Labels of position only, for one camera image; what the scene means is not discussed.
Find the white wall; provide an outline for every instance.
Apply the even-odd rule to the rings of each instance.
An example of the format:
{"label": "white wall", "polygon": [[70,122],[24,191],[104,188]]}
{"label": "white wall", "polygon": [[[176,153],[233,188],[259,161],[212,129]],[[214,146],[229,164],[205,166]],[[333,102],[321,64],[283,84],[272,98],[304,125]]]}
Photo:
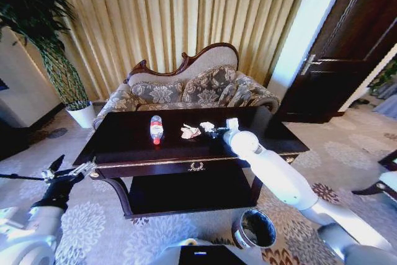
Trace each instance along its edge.
{"label": "white wall", "polygon": [[347,108],[356,100],[362,97],[368,91],[368,85],[373,79],[380,73],[380,71],[389,63],[389,61],[397,55],[397,43],[394,47],[383,57],[381,62],[373,69],[368,77],[361,83],[361,85],[354,91],[354,93],[348,98],[344,105],[339,109],[339,112],[345,112]]}
{"label": "white wall", "polygon": [[2,30],[0,78],[9,89],[0,91],[0,118],[14,127],[29,127],[60,103],[55,90],[39,71],[17,37]]}
{"label": "white wall", "polygon": [[283,99],[335,0],[302,0],[267,88]]}

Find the curtain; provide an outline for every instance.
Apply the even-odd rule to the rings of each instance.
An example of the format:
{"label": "curtain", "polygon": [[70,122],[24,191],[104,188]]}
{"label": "curtain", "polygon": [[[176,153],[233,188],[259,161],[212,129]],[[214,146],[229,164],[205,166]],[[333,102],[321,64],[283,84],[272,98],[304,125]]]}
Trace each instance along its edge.
{"label": "curtain", "polygon": [[239,70],[264,83],[297,0],[68,0],[75,20],[63,37],[91,99],[105,99],[141,60],[175,70],[215,42],[239,52]]}

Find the drawer handle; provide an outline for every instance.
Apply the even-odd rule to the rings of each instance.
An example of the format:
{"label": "drawer handle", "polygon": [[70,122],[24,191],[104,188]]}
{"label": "drawer handle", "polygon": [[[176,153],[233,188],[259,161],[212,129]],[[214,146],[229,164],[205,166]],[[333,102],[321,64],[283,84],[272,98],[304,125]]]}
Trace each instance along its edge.
{"label": "drawer handle", "polygon": [[194,166],[194,163],[191,163],[190,169],[188,169],[188,171],[201,171],[201,170],[205,170],[204,164],[202,162],[200,162],[200,166],[197,168]]}

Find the patterned sofa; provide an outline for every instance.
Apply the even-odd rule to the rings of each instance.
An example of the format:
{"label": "patterned sofa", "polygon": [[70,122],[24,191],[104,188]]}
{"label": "patterned sofa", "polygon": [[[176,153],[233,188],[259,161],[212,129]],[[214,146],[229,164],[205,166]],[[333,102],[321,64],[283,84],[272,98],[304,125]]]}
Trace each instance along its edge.
{"label": "patterned sofa", "polygon": [[157,73],[139,62],[110,96],[93,121],[96,129],[107,113],[208,107],[266,106],[272,113],[279,99],[238,71],[238,52],[229,43],[214,43],[172,73]]}

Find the table drawer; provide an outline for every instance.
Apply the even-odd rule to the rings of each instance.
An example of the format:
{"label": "table drawer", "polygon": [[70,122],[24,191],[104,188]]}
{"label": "table drawer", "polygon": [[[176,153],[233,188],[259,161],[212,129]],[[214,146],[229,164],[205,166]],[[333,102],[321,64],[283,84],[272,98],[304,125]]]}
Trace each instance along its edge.
{"label": "table drawer", "polygon": [[93,179],[147,176],[175,173],[197,173],[211,171],[228,166],[239,165],[242,168],[249,167],[246,161],[237,158],[223,159],[195,159],[190,161],[153,163],[153,164],[102,164],[98,165],[90,176]]}

